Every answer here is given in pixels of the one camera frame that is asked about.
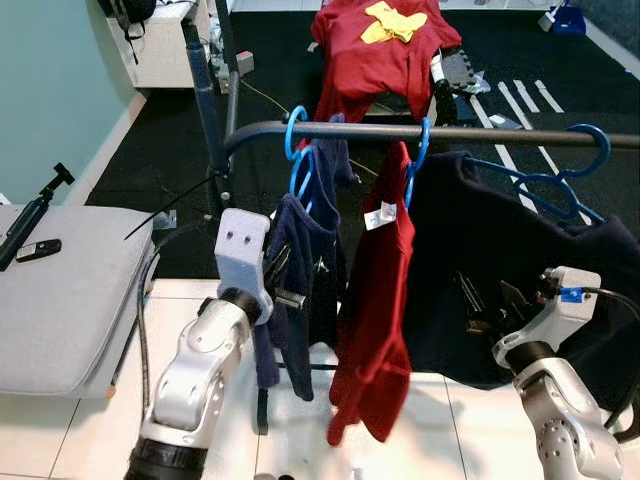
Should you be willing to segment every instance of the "blue hanger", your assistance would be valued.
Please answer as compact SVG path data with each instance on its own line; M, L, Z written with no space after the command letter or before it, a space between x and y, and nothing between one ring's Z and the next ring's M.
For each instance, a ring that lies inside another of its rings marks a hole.
M420 142L420 151L418 152L418 159L415 162L411 162L407 166L407 190L404 194L404 206L409 210L411 204L411 197L413 196L413 182L416 176L416 172L424 165L424 160L427 157L427 149L429 148L429 132L431 131L431 120L428 117L422 119L422 141Z
M470 158L468 159L468 161L473 165L477 165L479 167L486 168L488 170L500 172L505 175L509 175L511 177L516 177L517 180L514 182L513 186L516 189L516 192L518 194L529 198L535 204L557 215L563 220L571 220L572 218L576 217L580 212L582 212L585 215L587 215L589 218L594 220L595 222L602 223L604 222L604 219L600 215L598 215L596 212L591 210L589 207L587 207L586 205L583 205L580 202L580 200L578 200L578 197L575 194L575 192L571 189L569 185L563 182L563 180L566 177L574 177L574 178L586 177L587 175L592 174L598 168L600 168L600 166L602 166L602 164L609 158L609 155L611 153L611 141L609 140L609 137L607 137L607 135L602 130L600 130L597 127L594 127L593 125L579 124L579 125L574 125L572 127L569 127L567 128L567 130L588 133L591 136L593 136L598 142L598 145L600 146L600 151L598 153L598 156L586 168L583 168L580 170L565 169L558 172L557 175L548 175L546 173L526 174L526 173L519 172L517 170L511 170L510 168L506 168L501 165L497 165L495 163L486 162L484 160ZM524 189L525 185L536 183L536 182L548 183L560 188L567 196L567 199L569 201L569 208L567 210L561 210L555 205L547 202L546 200L540 198L539 196Z
M303 122L307 121L307 111L304 109L302 105L298 105L293 109L293 112L289 115L289 120L287 121L287 130L284 134L284 154L290 162L295 162L296 157L299 155L299 150L295 152L291 149L291 137L293 136L293 124L296 123L298 116L302 119Z
M298 172L300 171L300 165L303 160L308 161L307 173L302 180L302 184L300 185L300 189L296 192L296 180L298 179ZM296 152L295 162L293 164L293 170L291 171L291 178L289 180L289 193L295 196L298 200L302 200L302 196L306 193L307 187L311 181L311 174L313 173L313 151L311 146L305 147L301 152ZM311 206L313 205L313 198L309 200L307 203L307 213L311 211Z

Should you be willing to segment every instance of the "gray cushion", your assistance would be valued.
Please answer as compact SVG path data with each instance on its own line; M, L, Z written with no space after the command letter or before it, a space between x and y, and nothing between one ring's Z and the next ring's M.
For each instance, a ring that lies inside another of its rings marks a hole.
M4 234L21 207L0 206ZM0 272L0 392L64 395L97 363L151 242L146 217L120 208L51 207L26 243L59 238L50 257Z

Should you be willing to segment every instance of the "black floor mat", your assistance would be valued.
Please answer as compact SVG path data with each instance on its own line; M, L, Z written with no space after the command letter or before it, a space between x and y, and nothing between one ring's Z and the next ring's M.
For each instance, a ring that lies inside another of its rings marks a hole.
M232 23L238 50L253 52L255 71L243 80L291 110L303 104L310 115L322 88L322 57L309 53L314 12L234 13ZM539 129L562 129L574 123L593 123L605 131L638 134L638 81L588 38L544 34L539 12L444 12L464 39L476 71L485 71L493 90L479 95L488 115L515 119L497 89L504 81L519 100L513 79L525 82L542 110L526 113ZM542 80L567 113L556 114L534 87ZM241 86L239 124L280 119L283 112ZM226 97L218 99L221 114ZM492 146L461 145L474 156L499 161ZM535 147L508 147L522 171L549 173ZM586 165L595 155L589 149L548 148L559 168ZM239 207L271 213L288 185L290 164L283 140L262 138L236 154L234 188ZM351 158L376 171L385 155L384 143L351 143ZM619 215L640 235L638 152L616 151L609 162L587 179L571 184L585 204L607 216ZM88 205L118 206L153 211L174 194L204 178L207 149L192 92L154 91L89 197ZM362 183L339 195L342 233L347 257L353 258L362 231L362 206L374 177L354 167ZM504 178L488 178L508 189ZM186 224L206 212L204 188L177 204L178 223ZM213 239L193 233L165 248L158 275L171 278L215 278Z

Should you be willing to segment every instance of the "red t-shirt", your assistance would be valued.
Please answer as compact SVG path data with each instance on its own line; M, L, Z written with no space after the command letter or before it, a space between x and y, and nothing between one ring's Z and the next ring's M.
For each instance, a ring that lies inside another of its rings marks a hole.
M338 319L338 368L329 398L338 407L327 440L336 446L345 427L362 420L386 440L409 389L411 363L402 337L409 261L415 230L404 206L411 160L402 142L391 147L365 212L396 205L396 220L363 233L347 297Z
M426 115L431 99L431 59L438 48L460 45L462 38L440 14L438 0L386 0L405 16L423 12L427 22L409 43L397 38L366 44L360 35L376 21L365 8L377 0L334 0L315 17L311 33L324 52L322 95L314 116L326 122L344 113L358 123L376 95L407 97L416 120Z

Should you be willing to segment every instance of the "navy shirt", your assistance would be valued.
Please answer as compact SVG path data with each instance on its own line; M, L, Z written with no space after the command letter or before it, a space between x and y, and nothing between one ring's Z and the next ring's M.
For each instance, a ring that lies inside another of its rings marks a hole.
M640 302L640 246L612 216L593 226L560 227L482 184L465 152L434 155L416 178L411 218L416 228L403 333L414 370L493 388L511 380L488 341L465 330L465 309L453 284L466 274L500 306L504 280L531 299L548 267L600 274L602 288ZM565 340L566 358L598 404L614 410L639 368L640 322L618 302L598 297L593 319Z
M331 120L343 119L335 115ZM315 166L308 187L312 208L306 212L306 196L303 206L286 194L267 251L267 259L272 259L284 245L291 247L282 287L306 296L307 301L302 310L276 302L269 321L254 328L258 386L268 388L279 382L273 351L277 347L296 395L307 401L313 400L309 346L318 342L335 345L337 300L346 284L334 182L346 187L356 180L345 140L314 140L311 148Z

